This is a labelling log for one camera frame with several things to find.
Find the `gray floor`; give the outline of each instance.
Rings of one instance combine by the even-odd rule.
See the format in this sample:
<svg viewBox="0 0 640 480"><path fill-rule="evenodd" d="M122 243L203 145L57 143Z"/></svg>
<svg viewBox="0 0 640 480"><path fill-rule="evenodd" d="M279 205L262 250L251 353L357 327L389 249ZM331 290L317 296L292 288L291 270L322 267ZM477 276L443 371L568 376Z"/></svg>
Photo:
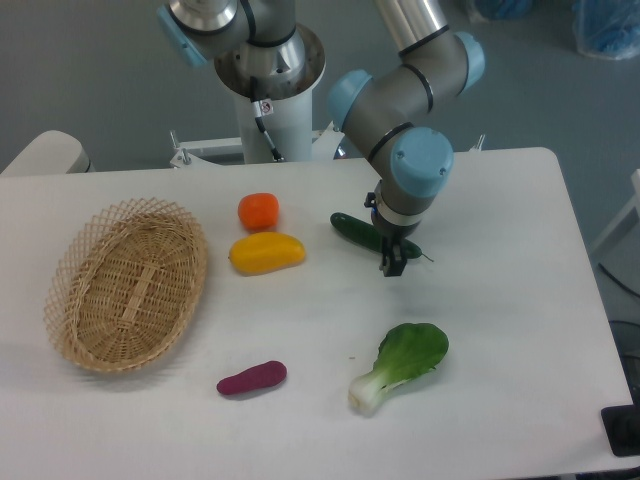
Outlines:
<svg viewBox="0 0 640 480"><path fill-rule="evenodd" d="M181 63L160 32L163 0L0 2L0 170L34 137L57 129L79 139L98 170L163 168L168 131L181 140L236 136L231 100L213 67ZM572 0L539 0L524 20L470 24L461 2L442 0L455 30L475 34L485 78L419 124L456 150L482 133L486 148L544 146L560 160L586 243L632 195L640 168L640 57L578 55ZM393 42L369 0L300 0L298 18L322 39L328 63L316 89L314 127L345 72L393 68ZM640 290L640 233L604 262ZM640 321L640 301L597 274L611 319Z"/></svg>

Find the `white table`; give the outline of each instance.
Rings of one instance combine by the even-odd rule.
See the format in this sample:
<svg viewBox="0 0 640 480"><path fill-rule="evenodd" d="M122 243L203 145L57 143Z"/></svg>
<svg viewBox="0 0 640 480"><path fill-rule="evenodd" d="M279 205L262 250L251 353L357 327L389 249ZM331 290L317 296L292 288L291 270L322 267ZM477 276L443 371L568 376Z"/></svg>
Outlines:
<svg viewBox="0 0 640 480"><path fill-rule="evenodd" d="M600 409L631 399L555 156L458 154L412 240L435 259L384 278L329 216L362 207L363 160L0 179L0 478L466 480L629 468ZM271 191L307 261L234 273L240 198ZM121 200L174 200L210 242L205 293L157 364L99 377L48 344L43 304L85 221ZM351 379L402 322L450 339L435 373L372 418ZM224 399L216 382L277 359L279 389Z"/></svg>

